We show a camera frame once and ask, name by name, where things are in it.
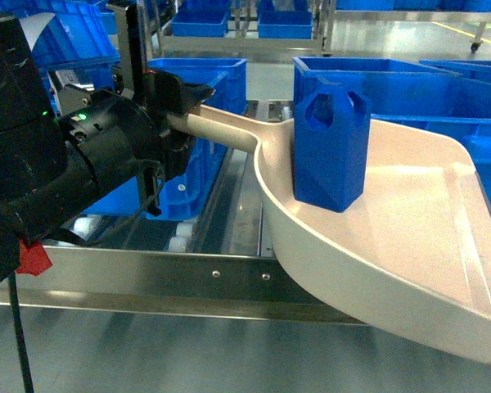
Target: black cable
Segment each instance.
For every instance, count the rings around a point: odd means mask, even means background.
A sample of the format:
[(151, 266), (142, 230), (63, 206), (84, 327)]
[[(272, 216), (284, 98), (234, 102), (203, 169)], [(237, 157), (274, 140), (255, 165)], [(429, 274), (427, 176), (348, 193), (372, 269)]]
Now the black cable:
[(22, 368), (22, 380), (24, 381), (25, 393), (34, 393), (33, 378), (29, 367), (29, 358), (27, 348), (25, 347), (24, 329), (20, 319), (20, 305), (18, 304), (18, 293), (16, 291), (16, 274), (13, 272), (9, 278), (9, 300), (13, 312), (13, 322), (15, 323), (16, 348), (18, 349), (18, 358)]

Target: blue block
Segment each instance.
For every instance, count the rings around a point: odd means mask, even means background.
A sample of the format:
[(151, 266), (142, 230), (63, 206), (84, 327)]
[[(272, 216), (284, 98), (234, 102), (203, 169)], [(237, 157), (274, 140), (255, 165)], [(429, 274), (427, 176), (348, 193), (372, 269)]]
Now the blue block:
[(367, 99), (321, 81), (295, 108), (295, 198), (336, 212), (363, 193), (371, 119)]

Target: gray floor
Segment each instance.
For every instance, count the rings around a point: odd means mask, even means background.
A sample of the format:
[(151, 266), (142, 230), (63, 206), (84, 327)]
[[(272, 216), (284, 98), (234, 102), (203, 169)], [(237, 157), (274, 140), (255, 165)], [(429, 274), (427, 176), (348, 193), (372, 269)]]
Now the gray floor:
[[(335, 56), (414, 61), (468, 58), (469, 47), (433, 24), (339, 23), (333, 42)], [(475, 58), (491, 59), (491, 44)], [(249, 99), (291, 99), (290, 61), (251, 62)], [(37, 392), (491, 392), (491, 366), (369, 327), (56, 309), (23, 317)], [(0, 307), (0, 393), (21, 391), (10, 310)]]

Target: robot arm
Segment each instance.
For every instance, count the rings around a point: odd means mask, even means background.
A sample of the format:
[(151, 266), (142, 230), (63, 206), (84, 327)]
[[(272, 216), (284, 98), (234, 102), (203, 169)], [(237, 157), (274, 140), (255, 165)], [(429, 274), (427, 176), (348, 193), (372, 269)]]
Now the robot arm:
[(100, 90), (56, 119), (19, 21), (0, 14), (0, 282), (20, 265), (20, 241), (51, 237), (134, 176), (146, 209), (160, 214), (158, 184), (185, 172), (195, 142), (166, 115), (185, 115), (213, 90), (157, 71), (142, 81), (143, 106)]

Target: white scoop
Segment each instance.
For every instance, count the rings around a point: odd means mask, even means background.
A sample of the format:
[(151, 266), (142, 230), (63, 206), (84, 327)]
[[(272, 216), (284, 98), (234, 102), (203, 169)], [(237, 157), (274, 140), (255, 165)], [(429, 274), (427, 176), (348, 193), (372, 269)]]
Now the white scoop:
[(458, 142), (373, 120), (364, 193), (344, 213), (293, 195), (293, 121), (207, 106), (181, 131), (255, 154), (280, 264), (319, 300), (398, 336), (491, 363), (491, 214)]

